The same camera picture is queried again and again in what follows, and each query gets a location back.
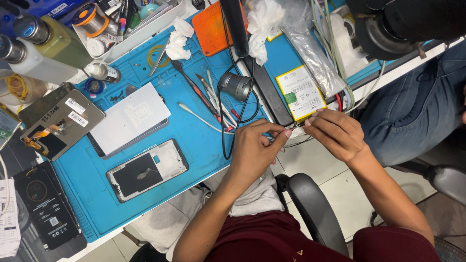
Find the white bottle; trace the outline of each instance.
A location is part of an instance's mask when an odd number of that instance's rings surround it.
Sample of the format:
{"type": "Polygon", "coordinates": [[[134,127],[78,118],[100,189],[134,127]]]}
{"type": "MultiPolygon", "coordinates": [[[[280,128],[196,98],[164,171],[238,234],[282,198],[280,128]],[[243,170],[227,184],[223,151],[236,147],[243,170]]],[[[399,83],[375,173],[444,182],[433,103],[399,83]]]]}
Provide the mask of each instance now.
{"type": "Polygon", "coordinates": [[[0,60],[8,62],[15,73],[53,84],[68,81],[78,69],[39,53],[33,43],[0,34],[0,60]]]}
{"type": "Polygon", "coordinates": [[[85,69],[97,80],[117,83],[121,79],[120,71],[108,65],[94,63],[87,65],[85,69]]]}

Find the blue jeans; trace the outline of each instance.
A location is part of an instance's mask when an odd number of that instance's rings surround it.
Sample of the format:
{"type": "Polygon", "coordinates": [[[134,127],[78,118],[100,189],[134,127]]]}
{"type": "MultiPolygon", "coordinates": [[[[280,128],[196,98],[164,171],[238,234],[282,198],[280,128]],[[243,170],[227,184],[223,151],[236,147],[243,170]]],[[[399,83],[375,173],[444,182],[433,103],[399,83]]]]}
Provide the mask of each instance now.
{"type": "Polygon", "coordinates": [[[466,41],[416,67],[374,93],[360,120],[364,140],[383,165],[427,152],[461,125],[466,41]],[[416,77],[423,72],[420,80],[416,77]]]}

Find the crumpled tissue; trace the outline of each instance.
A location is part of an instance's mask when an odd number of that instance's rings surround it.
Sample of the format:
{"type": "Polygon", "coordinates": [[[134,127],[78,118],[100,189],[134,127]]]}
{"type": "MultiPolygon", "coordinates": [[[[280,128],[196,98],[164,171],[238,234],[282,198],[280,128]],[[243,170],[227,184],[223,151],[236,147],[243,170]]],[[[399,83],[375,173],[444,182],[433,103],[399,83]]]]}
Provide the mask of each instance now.
{"type": "Polygon", "coordinates": [[[173,26],[175,30],[170,33],[170,41],[165,48],[167,56],[172,60],[188,60],[191,57],[191,51],[184,50],[183,46],[186,45],[187,37],[192,37],[194,28],[179,17],[175,18],[173,26]]]}
{"type": "Polygon", "coordinates": [[[261,0],[255,10],[247,15],[247,30],[249,38],[249,55],[256,58],[256,63],[262,66],[267,61],[265,40],[272,27],[277,26],[285,16],[285,10],[274,0],[261,0]]]}

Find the finger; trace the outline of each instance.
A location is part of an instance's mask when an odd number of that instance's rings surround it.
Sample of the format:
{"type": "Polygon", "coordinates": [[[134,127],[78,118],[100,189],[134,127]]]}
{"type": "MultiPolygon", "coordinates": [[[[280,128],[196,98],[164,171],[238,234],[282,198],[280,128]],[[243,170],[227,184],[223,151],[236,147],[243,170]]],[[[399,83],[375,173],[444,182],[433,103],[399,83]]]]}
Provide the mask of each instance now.
{"type": "Polygon", "coordinates": [[[278,136],[275,138],[275,141],[265,149],[267,150],[267,153],[275,157],[278,154],[278,151],[280,151],[280,149],[286,144],[288,138],[291,136],[291,133],[293,133],[293,131],[290,129],[285,129],[280,134],[278,134],[278,136]]]}
{"type": "Polygon", "coordinates": [[[283,127],[282,125],[274,124],[271,122],[262,123],[262,124],[253,126],[252,128],[254,128],[254,130],[258,132],[258,134],[260,135],[262,135],[263,133],[271,133],[271,132],[280,133],[286,130],[286,128],[283,127]]]}
{"type": "Polygon", "coordinates": [[[332,124],[329,121],[320,118],[320,117],[311,117],[310,119],[306,120],[305,126],[315,126],[326,133],[328,136],[332,137],[336,141],[338,141],[344,148],[350,149],[352,148],[354,139],[347,134],[341,127],[338,125],[332,124]]]}
{"type": "Polygon", "coordinates": [[[270,141],[265,136],[260,136],[259,141],[264,147],[268,147],[270,145],[270,141]]]}
{"type": "Polygon", "coordinates": [[[315,126],[305,127],[306,134],[311,135],[317,141],[319,141],[327,150],[337,159],[341,160],[340,157],[345,154],[345,149],[342,148],[332,137],[327,135],[325,132],[315,126]]]}
{"type": "Polygon", "coordinates": [[[268,123],[267,119],[261,118],[259,120],[256,120],[256,121],[254,121],[252,123],[249,123],[249,124],[245,125],[244,127],[256,126],[256,125],[260,125],[260,124],[263,124],[263,123],[268,123]]]}
{"type": "Polygon", "coordinates": [[[316,113],[312,114],[312,116],[318,116],[333,124],[336,124],[341,129],[343,129],[343,131],[347,132],[350,135],[363,133],[363,130],[361,129],[361,124],[343,112],[325,108],[323,110],[318,110],[316,113]]]}

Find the person's left hand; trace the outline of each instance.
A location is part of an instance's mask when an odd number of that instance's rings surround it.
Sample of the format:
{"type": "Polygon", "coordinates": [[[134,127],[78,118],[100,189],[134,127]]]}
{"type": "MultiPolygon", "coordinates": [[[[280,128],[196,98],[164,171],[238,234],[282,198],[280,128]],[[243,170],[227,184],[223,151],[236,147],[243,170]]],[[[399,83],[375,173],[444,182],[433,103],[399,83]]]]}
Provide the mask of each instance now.
{"type": "Polygon", "coordinates": [[[292,131],[281,125],[260,119],[236,130],[233,156],[228,171],[229,185],[241,196],[275,161],[292,131]],[[273,133],[270,143],[263,133],[273,133]]]}

